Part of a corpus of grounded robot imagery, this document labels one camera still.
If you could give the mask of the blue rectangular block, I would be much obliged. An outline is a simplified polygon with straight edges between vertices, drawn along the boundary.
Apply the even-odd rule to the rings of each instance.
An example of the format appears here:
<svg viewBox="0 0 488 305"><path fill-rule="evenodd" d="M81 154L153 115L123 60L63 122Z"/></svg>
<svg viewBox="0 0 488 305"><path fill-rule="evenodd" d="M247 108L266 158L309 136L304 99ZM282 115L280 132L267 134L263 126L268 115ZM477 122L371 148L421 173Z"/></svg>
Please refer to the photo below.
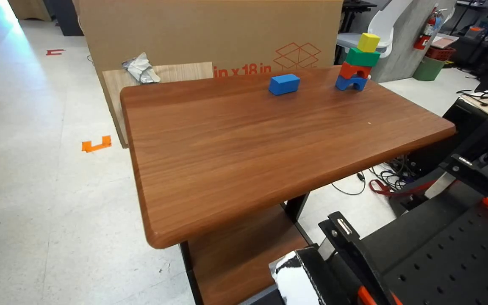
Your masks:
<svg viewBox="0 0 488 305"><path fill-rule="evenodd" d="M297 92L300 85L300 78L296 75L279 75L271 77L269 83L269 92L273 95L283 95Z"/></svg>

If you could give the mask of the blue arch block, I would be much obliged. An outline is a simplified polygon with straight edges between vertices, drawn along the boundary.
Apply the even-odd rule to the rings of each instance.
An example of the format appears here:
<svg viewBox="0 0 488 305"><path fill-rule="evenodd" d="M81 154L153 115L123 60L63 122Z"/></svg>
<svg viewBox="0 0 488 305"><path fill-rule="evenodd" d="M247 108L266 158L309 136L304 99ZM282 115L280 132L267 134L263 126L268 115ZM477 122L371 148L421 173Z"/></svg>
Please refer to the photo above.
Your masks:
<svg viewBox="0 0 488 305"><path fill-rule="evenodd" d="M339 90L346 90L348 88L355 89L357 91L364 90L368 78L361 78L358 76L352 76L350 78L344 78L342 75L338 75L337 81L335 82L335 86Z"/></svg>

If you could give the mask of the red arch block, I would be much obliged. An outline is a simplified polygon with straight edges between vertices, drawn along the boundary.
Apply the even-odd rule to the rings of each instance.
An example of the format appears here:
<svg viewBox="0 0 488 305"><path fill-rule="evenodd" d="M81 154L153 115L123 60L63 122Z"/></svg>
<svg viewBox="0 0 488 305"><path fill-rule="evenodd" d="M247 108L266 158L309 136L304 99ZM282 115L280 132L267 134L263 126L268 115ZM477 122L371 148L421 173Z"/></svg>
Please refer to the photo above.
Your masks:
<svg viewBox="0 0 488 305"><path fill-rule="evenodd" d="M372 69L372 67L358 66L358 65L354 65L354 64L349 64L348 62L345 61L341 65L339 75L345 79L350 79L353 77L368 79L370 72L371 72L371 69Z"/></svg>

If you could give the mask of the green block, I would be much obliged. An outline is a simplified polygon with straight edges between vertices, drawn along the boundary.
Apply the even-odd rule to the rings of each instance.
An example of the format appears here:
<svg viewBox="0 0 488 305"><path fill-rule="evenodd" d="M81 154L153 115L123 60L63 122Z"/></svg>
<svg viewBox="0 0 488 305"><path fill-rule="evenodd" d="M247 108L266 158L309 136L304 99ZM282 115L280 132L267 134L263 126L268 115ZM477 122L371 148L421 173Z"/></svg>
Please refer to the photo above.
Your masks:
<svg viewBox="0 0 488 305"><path fill-rule="evenodd" d="M353 66L374 67L378 63L381 53L378 51L364 52L352 47L347 52L345 62Z"/></svg>

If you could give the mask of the yellow cube block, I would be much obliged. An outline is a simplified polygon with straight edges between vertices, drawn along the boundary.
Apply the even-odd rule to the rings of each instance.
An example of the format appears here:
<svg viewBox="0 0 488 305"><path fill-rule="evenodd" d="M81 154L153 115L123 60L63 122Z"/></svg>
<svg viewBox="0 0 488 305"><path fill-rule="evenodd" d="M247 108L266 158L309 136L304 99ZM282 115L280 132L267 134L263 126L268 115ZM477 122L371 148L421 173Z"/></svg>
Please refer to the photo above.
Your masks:
<svg viewBox="0 0 488 305"><path fill-rule="evenodd" d="M364 53L374 53L380 41L381 38L373 33L362 33L356 48Z"/></svg>

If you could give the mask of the large cardboard box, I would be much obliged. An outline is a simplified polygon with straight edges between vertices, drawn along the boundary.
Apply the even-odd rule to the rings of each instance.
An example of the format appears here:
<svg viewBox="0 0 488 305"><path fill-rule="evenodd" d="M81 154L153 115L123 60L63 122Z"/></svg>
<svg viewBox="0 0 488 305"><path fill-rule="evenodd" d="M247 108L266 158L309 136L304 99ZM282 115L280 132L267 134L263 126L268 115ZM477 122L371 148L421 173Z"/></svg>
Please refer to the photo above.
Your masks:
<svg viewBox="0 0 488 305"><path fill-rule="evenodd" d="M211 62L214 77L333 64L343 0L73 0L117 131L103 72Z"/></svg>

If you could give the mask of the light wooden board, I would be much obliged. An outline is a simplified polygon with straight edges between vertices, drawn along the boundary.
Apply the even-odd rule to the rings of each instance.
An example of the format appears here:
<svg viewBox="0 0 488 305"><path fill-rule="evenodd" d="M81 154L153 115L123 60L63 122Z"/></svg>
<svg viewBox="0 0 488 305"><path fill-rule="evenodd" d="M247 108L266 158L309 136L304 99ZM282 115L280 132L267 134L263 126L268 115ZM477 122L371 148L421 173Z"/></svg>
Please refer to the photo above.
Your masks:
<svg viewBox="0 0 488 305"><path fill-rule="evenodd" d="M212 62L168 64L153 67L153 71L161 77L163 83L213 78L213 69ZM139 83L124 69L103 71L100 79L103 80L105 84L103 92L106 96L106 102L114 122L119 142L122 148L127 149L129 148L129 145L120 93L122 89L137 86Z"/></svg>

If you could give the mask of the white chair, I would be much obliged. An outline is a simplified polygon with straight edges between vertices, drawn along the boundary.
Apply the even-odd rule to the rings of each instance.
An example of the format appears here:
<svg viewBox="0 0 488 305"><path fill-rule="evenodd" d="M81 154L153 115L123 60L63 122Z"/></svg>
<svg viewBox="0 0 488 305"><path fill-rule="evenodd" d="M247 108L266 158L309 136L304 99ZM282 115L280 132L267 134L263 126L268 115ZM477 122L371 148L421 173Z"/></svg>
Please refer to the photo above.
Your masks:
<svg viewBox="0 0 488 305"><path fill-rule="evenodd" d="M388 57L392 51L394 24L411 4L413 0L389 0L385 7L378 10L368 25L367 33L373 33L380 38L377 50L380 58ZM343 47L345 52L351 47L357 47L361 33L339 33L337 46Z"/></svg>

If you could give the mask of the green bin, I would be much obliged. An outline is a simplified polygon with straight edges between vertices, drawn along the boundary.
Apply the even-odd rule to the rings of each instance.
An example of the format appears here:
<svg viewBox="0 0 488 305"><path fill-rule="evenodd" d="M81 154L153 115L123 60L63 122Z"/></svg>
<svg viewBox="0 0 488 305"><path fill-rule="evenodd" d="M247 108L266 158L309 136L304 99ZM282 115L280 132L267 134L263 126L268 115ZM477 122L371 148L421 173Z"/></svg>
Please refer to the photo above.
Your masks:
<svg viewBox="0 0 488 305"><path fill-rule="evenodd" d="M424 56L416 68L413 78L418 81L434 81L445 66L446 61Z"/></svg>

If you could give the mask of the red basket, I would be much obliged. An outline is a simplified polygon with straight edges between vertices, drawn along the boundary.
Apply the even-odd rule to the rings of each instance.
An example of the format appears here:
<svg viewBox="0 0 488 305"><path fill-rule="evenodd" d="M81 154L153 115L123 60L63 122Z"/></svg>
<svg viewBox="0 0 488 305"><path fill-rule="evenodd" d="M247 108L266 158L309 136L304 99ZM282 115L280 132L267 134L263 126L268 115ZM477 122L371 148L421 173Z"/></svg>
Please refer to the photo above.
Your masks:
<svg viewBox="0 0 488 305"><path fill-rule="evenodd" d="M430 46L425 56L438 61L448 61L455 52L456 50L452 47L439 48Z"/></svg>

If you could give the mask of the red fire extinguisher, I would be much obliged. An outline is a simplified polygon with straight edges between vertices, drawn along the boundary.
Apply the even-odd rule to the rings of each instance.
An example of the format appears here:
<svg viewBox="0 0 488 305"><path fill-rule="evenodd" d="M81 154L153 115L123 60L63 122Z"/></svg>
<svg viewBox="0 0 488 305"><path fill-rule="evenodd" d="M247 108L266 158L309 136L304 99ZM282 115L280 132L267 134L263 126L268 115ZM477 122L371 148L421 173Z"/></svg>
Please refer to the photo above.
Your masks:
<svg viewBox="0 0 488 305"><path fill-rule="evenodd" d="M439 4L436 4L426 19L425 24L420 31L420 35L413 44L415 50L424 50L432 35L445 23L446 16L444 15L444 12L447 9L438 7Z"/></svg>

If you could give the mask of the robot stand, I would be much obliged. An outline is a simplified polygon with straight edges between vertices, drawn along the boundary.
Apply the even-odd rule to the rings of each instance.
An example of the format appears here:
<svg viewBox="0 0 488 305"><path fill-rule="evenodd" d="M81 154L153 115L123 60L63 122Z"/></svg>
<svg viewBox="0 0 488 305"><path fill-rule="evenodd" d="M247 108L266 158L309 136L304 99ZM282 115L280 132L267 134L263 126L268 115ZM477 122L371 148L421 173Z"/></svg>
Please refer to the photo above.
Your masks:
<svg viewBox="0 0 488 305"><path fill-rule="evenodd" d="M402 305L488 305L483 198L458 181L360 240ZM344 299L363 305L361 283L344 260L334 253L327 264Z"/></svg>

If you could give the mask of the black and white mount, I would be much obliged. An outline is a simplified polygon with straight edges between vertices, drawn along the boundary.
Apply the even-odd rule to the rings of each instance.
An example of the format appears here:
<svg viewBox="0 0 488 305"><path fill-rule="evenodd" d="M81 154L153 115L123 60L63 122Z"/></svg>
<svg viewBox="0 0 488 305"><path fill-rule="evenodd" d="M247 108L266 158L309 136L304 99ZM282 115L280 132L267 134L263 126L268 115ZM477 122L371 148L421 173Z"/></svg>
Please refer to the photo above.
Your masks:
<svg viewBox="0 0 488 305"><path fill-rule="evenodd" d="M291 251L269 264L285 305L338 305L337 280L315 247Z"/></svg>

